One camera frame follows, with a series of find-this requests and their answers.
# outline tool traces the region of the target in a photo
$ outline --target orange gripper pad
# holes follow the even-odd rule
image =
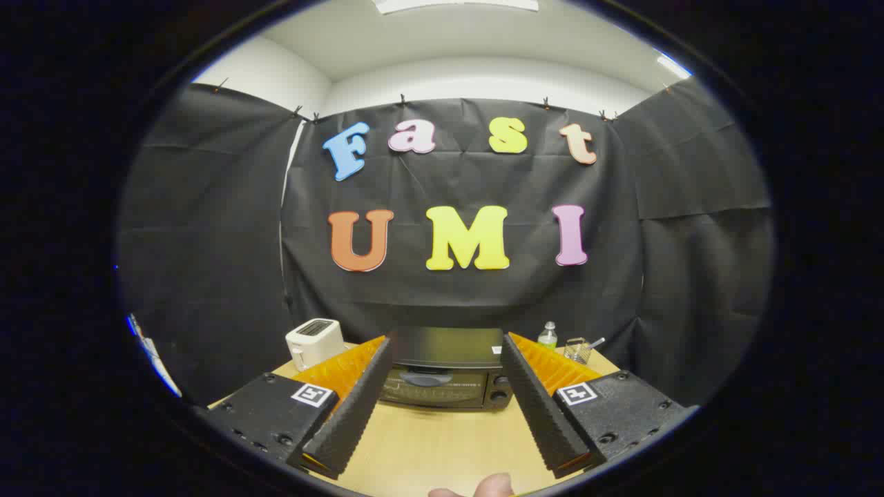
[[[347,352],[342,352],[312,368],[301,371],[292,379],[334,390],[338,394],[338,403],[331,409],[333,413],[344,399],[350,395],[350,391],[353,390],[356,381],[362,376],[365,368],[371,362],[371,358],[375,356],[377,348],[380,347],[385,338],[384,335],[381,335],[362,345],[357,345]]]
[[[510,333],[509,336],[549,395],[553,395],[556,390],[564,386],[576,385],[602,376],[593,369],[575,363],[533,340],[515,333]]]

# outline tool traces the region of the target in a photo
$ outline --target ceiling light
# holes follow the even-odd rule
[[[537,0],[374,0],[377,10],[382,14],[390,14],[398,11],[407,11],[408,9],[416,9],[418,7],[429,7],[431,5],[464,5],[464,4],[482,4],[497,5],[499,7],[512,7],[514,9],[523,9],[525,11],[536,12],[538,10]]]
[[[687,69],[681,67],[673,59],[665,55],[657,57],[657,62],[683,80],[687,80],[690,77],[690,73],[688,73]]]

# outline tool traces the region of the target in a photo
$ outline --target wire mesh basket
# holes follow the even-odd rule
[[[587,364],[590,361],[592,350],[605,339],[599,339],[594,343],[589,343],[585,338],[572,338],[565,341],[564,356],[576,363]]]

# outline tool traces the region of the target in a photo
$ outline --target ceiling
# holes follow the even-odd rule
[[[268,29],[332,82],[437,57],[519,57],[571,65],[656,93],[679,80],[632,34],[562,0],[539,12],[438,5],[381,15],[372,0],[327,0]]]

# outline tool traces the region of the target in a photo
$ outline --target water bottle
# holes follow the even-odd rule
[[[555,323],[547,321],[546,325],[544,325],[544,330],[540,333],[540,336],[537,337],[537,343],[550,350],[555,350],[555,343],[558,340],[559,337],[555,334]]]

